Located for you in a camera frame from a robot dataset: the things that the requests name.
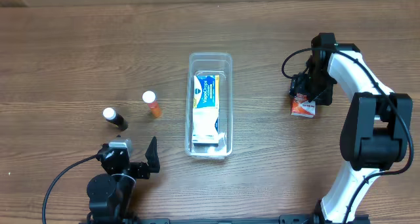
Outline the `red white medicine box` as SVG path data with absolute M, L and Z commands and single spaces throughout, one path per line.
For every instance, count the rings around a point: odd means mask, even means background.
M 316 114 L 316 103 L 309 101 L 304 94 L 297 93 L 291 100 L 291 115 L 313 118 Z

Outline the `black bottle white cap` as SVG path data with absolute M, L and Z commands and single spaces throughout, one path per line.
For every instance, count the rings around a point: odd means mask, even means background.
M 118 114 L 113 108 L 105 108 L 102 115 L 107 122 L 114 124 L 120 131 L 125 131 L 128 128 L 126 119 Z

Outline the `orange bottle white cap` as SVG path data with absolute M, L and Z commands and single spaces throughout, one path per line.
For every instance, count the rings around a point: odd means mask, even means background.
M 153 91 L 145 91 L 142 100 L 148 105 L 151 113 L 156 117 L 161 116 L 161 108 L 156 100 L 156 94 Z

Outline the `clear plastic container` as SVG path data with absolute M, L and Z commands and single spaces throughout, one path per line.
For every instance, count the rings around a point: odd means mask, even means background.
M 187 155 L 223 159 L 233 151 L 233 61 L 228 53 L 192 53 L 186 92 Z

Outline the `white blue medicine box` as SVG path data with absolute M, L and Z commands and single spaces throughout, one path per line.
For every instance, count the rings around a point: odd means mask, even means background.
M 219 143 L 219 109 L 194 108 L 192 142 L 197 144 Z

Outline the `blue VapoDrops box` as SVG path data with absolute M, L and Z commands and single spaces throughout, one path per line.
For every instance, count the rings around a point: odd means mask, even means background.
M 219 108 L 219 75 L 194 76 L 193 108 Z

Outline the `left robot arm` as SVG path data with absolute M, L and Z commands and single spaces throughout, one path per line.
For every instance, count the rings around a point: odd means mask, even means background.
M 146 162 L 130 161 L 132 151 L 131 140 L 121 137 L 103 144 L 98 151 L 96 159 L 105 172 L 87 185 L 90 209 L 87 223 L 140 223 L 129 211 L 129 204 L 137 180 L 149 179 L 160 171 L 157 138 L 152 138 L 146 150 Z

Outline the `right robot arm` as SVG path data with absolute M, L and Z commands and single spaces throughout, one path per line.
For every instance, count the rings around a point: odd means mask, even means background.
M 311 214 L 281 215 L 280 223 L 369 223 L 356 210 L 382 176 L 407 171 L 413 162 L 410 134 L 413 101 L 395 93 L 367 67 L 353 43 L 338 43 L 333 33 L 311 41 L 306 68 L 290 77 L 291 114 L 311 118 L 317 106 L 332 103 L 333 86 L 342 87 L 350 107 L 339 145 L 344 162 L 329 192 Z

